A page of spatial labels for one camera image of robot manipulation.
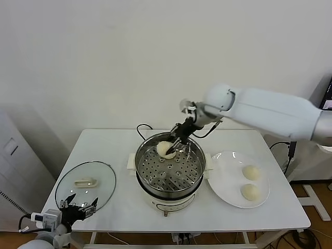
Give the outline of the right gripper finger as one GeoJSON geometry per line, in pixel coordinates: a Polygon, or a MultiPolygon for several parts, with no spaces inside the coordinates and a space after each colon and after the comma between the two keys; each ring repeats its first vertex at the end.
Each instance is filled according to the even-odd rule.
{"type": "Polygon", "coordinates": [[[182,124],[176,123],[171,129],[168,142],[182,141],[182,124]]]}
{"type": "Polygon", "coordinates": [[[189,143],[189,139],[167,139],[168,142],[170,142],[172,145],[167,150],[167,155],[170,155],[177,150],[183,149],[187,144],[189,143]]]}

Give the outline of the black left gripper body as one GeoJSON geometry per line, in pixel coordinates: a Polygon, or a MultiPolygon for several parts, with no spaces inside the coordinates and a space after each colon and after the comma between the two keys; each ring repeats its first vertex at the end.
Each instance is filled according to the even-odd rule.
{"type": "Polygon", "coordinates": [[[63,224],[67,230],[72,229],[72,225],[78,220],[84,220],[86,218],[86,211],[82,210],[79,206],[69,205],[61,208],[63,224]]]}

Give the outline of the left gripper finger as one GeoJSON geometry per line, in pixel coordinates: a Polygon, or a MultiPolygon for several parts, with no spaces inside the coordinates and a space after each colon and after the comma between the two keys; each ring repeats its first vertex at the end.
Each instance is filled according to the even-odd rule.
{"type": "Polygon", "coordinates": [[[97,197],[90,205],[79,209],[83,217],[90,217],[97,211],[98,200],[99,198],[97,197]]]}
{"type": "Polygon", "coordinates": [[[76,196],[76,194],[74,193],[74,194],[68,196],[66,199],[64,199],[64,200],[62,199],[60,201],[59,209],[67,208],[70,205],[70,203],[72,202],[72,200],[75,198],[75,196],[76,196]]]}

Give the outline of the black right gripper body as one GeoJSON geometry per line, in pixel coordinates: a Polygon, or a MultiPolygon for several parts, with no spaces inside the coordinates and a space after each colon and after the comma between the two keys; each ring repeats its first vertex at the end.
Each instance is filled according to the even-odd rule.
{"type": "Polygon", "coordinates": [[[182,139],[187,139],[195,131],[202,130],[203,126],[194,123],[193,118],[186,118],[182,124],[182,139]]]}

